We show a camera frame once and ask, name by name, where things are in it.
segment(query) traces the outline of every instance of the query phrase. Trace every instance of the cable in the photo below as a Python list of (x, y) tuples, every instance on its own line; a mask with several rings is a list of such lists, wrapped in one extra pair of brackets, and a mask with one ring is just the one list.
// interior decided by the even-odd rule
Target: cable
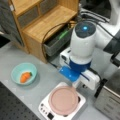
[[(81, 20), (80, 22), (84, 22), (84, 21), (86, 21), (86, 22), (87, 22), (87, 21), (94, 22), (95, 24), (99, 25), (99, 26), (100, 26), (106, 33), (108, 33), (112, 38), (114, 38), (115, 40), (119, 41), (118, 38), (116, 38), (116, 37), (115, 37), (114, 35), (112, 35), (108, 30), (106, 30), (102, 25), (100, 25), (98, 21), (95, 21), (95, 20), (92, 20), (92, 19), (84, 19), (84, 20)], [(49, 33), (51, 30), (53, 30), (54, 28), (56, 28), (56, 27), (58, 27), (58, 26), (60, 26), (60, 25), (66, 25), (66, 24), (69, 25), (69, 24), (76, 24), (76, 23), (60, 23), (60, 24), (52, 27), (51, 29), (49, 29), (48, 32), (44, 35), (43, 40), (42, 40), (42, 52), (43, 52), (44, 57), (46, 57), (46, 55), (44, 54), (44, 45), (43, 45), (43, 44), (44, 44), (44, 41), (45, 41), (46, 36), (47, 36), (48, 33)]]
[(89, 12), (89, 11), (82, 11), (81, 13), (89, 13), (89, 14), (92, 14), (92, 15), (94, 15), (94, 16), (96, 16), (96, 17), (99, 17), (99, 18), (101, 18), (101, 19), (103, 19), (105, 22), (107, 22), (107, 23), (109, 23), (105, 18), (103, 18), (103, 17), (101, 17), (101, 16), (99, 16), (99, 15), (97, 15), (97, 14), (95, 14), (95, 13), (91, 13), (91, 12)]
[(44, 56), (44, 57), (46, 57), (46, 55), (44, 54), (44, 45), (43, 45), (43, 44), (44, 44), (44, 41), (45, 41), (46, 36), (47, 36), (48, 33), (49, 33), (51, 30), (53, 30), (54, 28), (56, 28), (56, 27), (58, 27), (58, 26), (60, 26), (60, 25), (66, 25), (66, 24), (69, 25), (69, 24), (76, 24), (76, 23), (60, 23), (60, 24), (52, 27), (51, 29), (49, 29), (49, 30), (47, 31), (47, 33), (44, 35), (43, 40), (42, 40), (42, 53), (43, 53), (43, 56)]

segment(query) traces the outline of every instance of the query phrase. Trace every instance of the white table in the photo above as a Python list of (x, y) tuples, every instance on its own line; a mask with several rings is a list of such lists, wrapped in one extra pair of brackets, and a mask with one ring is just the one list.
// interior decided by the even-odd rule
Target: white table
[[(11, 80), (11, 71), (16, 65), (23, 62), (33, 63), (38, 70), (35, 81), (29, 86), (19, 86)], [(58, 70), (53, 66), (44, 64), (34, 56), (24, 53), (13, 46), (12, 43), (7, 44), (0, 49), (0, 81), (41, 120), (45, 120), (38, 111), (38, 106), (42, 99), (58, 83), (66, 82), (70, 85), (70, 82), (59, 74)], [(95, 91), (85, 88), (79, 88), (78, 91), (81, 91), (81, 93), (86, 96), (88, 105), (84, 112), (81, 115), (78, 115), (78, 120), (109, 120), (94, 106)]]

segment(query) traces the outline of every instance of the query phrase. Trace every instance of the pink plate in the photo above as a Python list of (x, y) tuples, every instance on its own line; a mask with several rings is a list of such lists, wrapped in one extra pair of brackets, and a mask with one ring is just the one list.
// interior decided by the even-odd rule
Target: pink plate
[(76, 90), (69, 86), (56, 88), (49, 97), (49, 105), (56, 114), (69, 115), (78, 105)]

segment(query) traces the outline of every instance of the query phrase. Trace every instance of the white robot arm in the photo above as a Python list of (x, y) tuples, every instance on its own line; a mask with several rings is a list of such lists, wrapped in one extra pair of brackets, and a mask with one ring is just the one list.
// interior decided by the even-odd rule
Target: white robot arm
[(100, 77), (89, 70), (95, 47), (111, 54), (120, 52), (120, 0), (110, 0), (110, 3), (112, 8), (110, 23), (95, 24), (92, 21), (78, 23), (72, 32), (70, 48), (60, 54), (61, 65), (70, 69), (67, 72), (71, 73), (72, 70), (77, 76), (80, 75), (72, 81), (74, 87), (82, 82), (94, 90), (99, 83)]

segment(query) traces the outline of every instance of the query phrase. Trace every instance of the orange food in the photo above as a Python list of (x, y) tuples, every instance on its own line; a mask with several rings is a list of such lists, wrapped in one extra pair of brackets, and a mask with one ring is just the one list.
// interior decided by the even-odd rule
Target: orange food
[(25, 83), (32, 76), (31, 72), (25, 72), (20, 77), (20, 82)]

